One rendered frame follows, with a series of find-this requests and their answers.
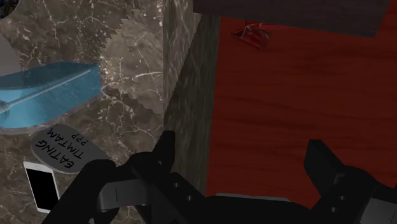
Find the dark round object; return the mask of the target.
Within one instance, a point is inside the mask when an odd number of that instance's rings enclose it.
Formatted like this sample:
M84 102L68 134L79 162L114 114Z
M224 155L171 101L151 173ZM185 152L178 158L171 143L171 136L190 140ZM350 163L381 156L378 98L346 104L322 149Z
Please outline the dark round object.
M20 4L20 0L0 0L0 19L11 15Z

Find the red shiny crumpled object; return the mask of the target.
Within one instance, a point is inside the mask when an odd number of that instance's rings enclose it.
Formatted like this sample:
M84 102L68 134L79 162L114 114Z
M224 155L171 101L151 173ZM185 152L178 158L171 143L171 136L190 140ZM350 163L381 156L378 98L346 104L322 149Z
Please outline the red shiny crumpled object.
M281 29L288 29L288 26L246 20L242 27L231 32L231 36L259 50L264 50L270 41L271 31Z

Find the white smartphone with black screen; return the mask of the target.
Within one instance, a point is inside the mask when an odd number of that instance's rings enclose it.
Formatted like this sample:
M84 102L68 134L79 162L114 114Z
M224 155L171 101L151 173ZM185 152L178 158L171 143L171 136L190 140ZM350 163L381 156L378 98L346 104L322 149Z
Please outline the white smartphone with black screen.
M49 214L60 199L53 170L33 162L23 165L37 210Z

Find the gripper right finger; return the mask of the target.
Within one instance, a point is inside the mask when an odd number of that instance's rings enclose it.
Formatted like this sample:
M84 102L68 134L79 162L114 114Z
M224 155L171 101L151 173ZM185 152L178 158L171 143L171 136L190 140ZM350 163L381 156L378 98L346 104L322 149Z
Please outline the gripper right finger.
M321 140L309 140L304 169L320 194L311 208L316 224L397 224L397 185L343 164Z

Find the blue bowl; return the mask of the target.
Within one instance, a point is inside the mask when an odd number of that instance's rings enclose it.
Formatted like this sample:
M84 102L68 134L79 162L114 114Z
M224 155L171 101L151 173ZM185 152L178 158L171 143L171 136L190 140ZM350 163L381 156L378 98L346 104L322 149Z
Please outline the blue bowl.
M89 69L84 76L12 106L0 114L0 128L28 128L63 115L101 93L101 75L96 64L56 62L0 76L0 101L10 102Z

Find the grey lettered oval object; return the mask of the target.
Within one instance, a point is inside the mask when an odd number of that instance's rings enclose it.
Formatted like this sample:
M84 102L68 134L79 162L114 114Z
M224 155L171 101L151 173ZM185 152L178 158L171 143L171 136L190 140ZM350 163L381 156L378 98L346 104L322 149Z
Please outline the grey lettered oval object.
M54 171L77 174L89 162L109 156L76 129L56 124L32 139L33 155Z

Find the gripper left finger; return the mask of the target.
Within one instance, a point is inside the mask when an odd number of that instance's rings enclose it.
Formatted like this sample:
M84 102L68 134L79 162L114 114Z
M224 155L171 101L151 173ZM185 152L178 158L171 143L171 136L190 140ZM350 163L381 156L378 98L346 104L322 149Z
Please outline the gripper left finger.
M184 177L171 172L176 134L166 130L153 151L133 154L116 166L110 159L93 160L74 181L41 224L110 224L116 209L98 208L98 197L108 183L132 179L134 203L143 206L142 217L150 224L205 224L205 198Z

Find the grey thin rod utensil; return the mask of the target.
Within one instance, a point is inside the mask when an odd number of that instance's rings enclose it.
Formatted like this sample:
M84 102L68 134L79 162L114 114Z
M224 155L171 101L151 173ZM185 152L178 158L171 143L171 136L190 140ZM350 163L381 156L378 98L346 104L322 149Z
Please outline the grey thin rod utensil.
M0 101L0 114L9 111L12 106L15 106L15 105L20 104L20 103L22 103L24 101L32 99L32 98L34 98L36 96L39 96L39 95L44 94L46 92L49 92L50 90L53 90L54 88L62 86L64 84L66 84L66 83L69 83L70 81L73 81L73 80L75 80L75 79L77 79L77 78L79 78L81 76L86 75L90 71L91 70L89 69L89 70L84 71L82 73L79 73L79 74L77 74L77 75L75 75L73 77L70 77L70 78L68 78L68 79L66 79L64 81L58 82L58 83L56 83L56 84L54 84L52 86L46 87L46 88L41 89L41 90L36 91L36 92L33 92L33 93L29 94L29 95L25 95L25 96L23 96L21 98L13 100L13 101L10 101L10 102Z

